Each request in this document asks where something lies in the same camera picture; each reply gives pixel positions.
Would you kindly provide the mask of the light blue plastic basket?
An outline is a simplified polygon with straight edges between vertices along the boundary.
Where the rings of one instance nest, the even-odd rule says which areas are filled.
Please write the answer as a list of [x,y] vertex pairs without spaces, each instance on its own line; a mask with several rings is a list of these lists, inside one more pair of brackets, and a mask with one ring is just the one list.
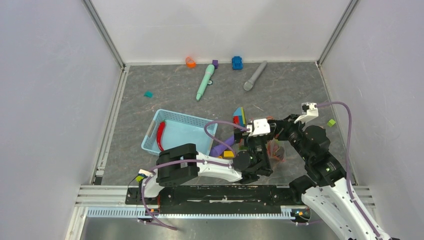
[[206,155],[210,153],[213,139],[204,131],[204,126],[210,122],[209,119],[165,109],[156,111],[141,143],[141,148],[147,153],[154,156],[160,153],[157,133],[162,122],[165,122],[165,127],[162,131],[161,145],[165,150],[192,143],[201,153]]

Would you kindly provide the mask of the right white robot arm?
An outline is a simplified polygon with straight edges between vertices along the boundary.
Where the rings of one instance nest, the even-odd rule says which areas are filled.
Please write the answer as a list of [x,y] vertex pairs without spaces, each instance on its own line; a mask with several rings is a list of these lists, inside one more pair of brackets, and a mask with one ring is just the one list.
[[306,175],[289,184],[289,199],[310,207],[341,240],[389,240],[354,191],[349,175],[330,153],[331,141],[320,126],[305,126],[297,115],[270,119],[270,133],[287,141],[304,160]]

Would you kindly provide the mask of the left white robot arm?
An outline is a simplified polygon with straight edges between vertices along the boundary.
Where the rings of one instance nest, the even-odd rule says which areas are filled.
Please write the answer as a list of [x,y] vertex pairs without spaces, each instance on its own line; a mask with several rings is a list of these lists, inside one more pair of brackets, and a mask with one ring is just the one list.
[[230,183],[250,184],[261,176],[273,173],[268,157],[267,143],[271,137],[246,136],[246,149],[233,159],[220,159],[197,151],[196,145],[187,143],[161,152],[156,165],[139,171],[143,178],[138,197],[145,204],[153,203],[165,188],[175,188],[197,177],[222,179]]

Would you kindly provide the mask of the clear orange zip bag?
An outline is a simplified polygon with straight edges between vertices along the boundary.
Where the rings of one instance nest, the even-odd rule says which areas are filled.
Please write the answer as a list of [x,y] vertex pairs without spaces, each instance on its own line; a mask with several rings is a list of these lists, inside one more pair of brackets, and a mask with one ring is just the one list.
[[[260,118],[251,118],[246,125],[256,119]],[[243,147],[251,152],[256,148],[260,148],[262,152],[267,154],[269,159],[284,162],[285,149],[284,144],[278,140],[279,132],[277,131],[277,125],[271,116],[263,119],[268,120],[270,124],[270,133],[262,136],[249,136],[248,132],[244,133],[242,135]]]

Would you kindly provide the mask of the red toy chili pepper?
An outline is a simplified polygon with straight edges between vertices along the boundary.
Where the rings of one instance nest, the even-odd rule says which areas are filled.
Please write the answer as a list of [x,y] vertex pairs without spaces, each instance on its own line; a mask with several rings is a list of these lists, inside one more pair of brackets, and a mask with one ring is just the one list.
[[164,147],[163,147],[163,144],[162,144],[162,138],[163,138],[165,127],[166,127],[166,122],[162,121],[162,122],[159,123],[159,126],[158,126],[157,131],[156,131],[156,144],[157,144],[158,149],[161,152],[164,151]]

